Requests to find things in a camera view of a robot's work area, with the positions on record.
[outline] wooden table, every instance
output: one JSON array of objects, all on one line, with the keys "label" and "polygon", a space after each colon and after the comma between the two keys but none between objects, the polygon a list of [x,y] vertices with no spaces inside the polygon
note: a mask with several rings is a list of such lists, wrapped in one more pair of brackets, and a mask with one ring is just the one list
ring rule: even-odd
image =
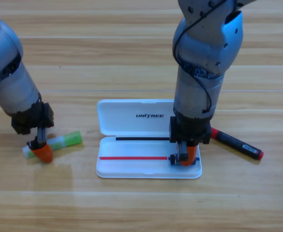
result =
[{"label": "wooden table", "polygon": [[24,62],[55,112],[51,134],[84,143],[52,164],[26,160],[0,108],[0,232],[283,232],[283,0],[243,9],[244,41],[212,125],[264,150],[261,162],[211,141],[197,180],[96,175],[96,103],[173,98],[176,0],[0,0]]}]

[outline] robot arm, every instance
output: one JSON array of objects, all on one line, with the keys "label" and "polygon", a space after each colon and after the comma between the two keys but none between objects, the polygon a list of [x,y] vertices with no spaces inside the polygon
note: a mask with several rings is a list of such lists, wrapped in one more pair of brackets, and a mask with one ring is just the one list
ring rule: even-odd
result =
[{"label": "robot arm", "polygon": [[0,20],[0,106],[12,118],[18,134],[38,129],[28,143],[36,150],[46,145],[46,128],[52,127],[53,111],[41,95],[22,62],[23,49],[17,35]]},{"label": "robot arm", "polygon": [[187,147],[210,141],[210,120],[224,74],[242,43],[239,9],[253,1],[178,0],[184,18],[173,40],[173,55],[179,68],[170,142],[178,143],[180,161],[190,159]]}]

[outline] glue stick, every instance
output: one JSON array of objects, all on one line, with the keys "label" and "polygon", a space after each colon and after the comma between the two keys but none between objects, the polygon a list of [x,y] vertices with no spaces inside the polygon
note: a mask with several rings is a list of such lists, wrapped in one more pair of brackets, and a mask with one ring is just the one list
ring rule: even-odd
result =
[{"label": "glue stick", "polygon": [[[47,140],[47,143],[50,145],[53,151],[59,150],[64,147],[80,144],[81,142],[82,137],[79,131]],[[34,153],[30,150],[28,146],[22,148],[22,151],[27,159],[35,157]]]}]

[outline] unitree logo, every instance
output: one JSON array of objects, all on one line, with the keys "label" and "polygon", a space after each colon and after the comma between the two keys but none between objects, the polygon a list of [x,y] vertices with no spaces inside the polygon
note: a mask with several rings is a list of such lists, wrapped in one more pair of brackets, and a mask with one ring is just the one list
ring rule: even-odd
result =
[{"label": "unitree logo", "polygon": [[136,115],[136,117],[150,118],[150,117],[164,117],[164,115],[148,115],[148,114],[144,114],[144,115]]}]

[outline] red line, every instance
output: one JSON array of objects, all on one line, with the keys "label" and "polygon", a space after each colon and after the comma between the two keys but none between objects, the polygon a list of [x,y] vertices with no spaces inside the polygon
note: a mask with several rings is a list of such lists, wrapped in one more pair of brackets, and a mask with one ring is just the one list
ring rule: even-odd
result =
[{"label": "red line", "polygon": [[100,160],[168,160],[166,156],[116,156],[100,157]]}]

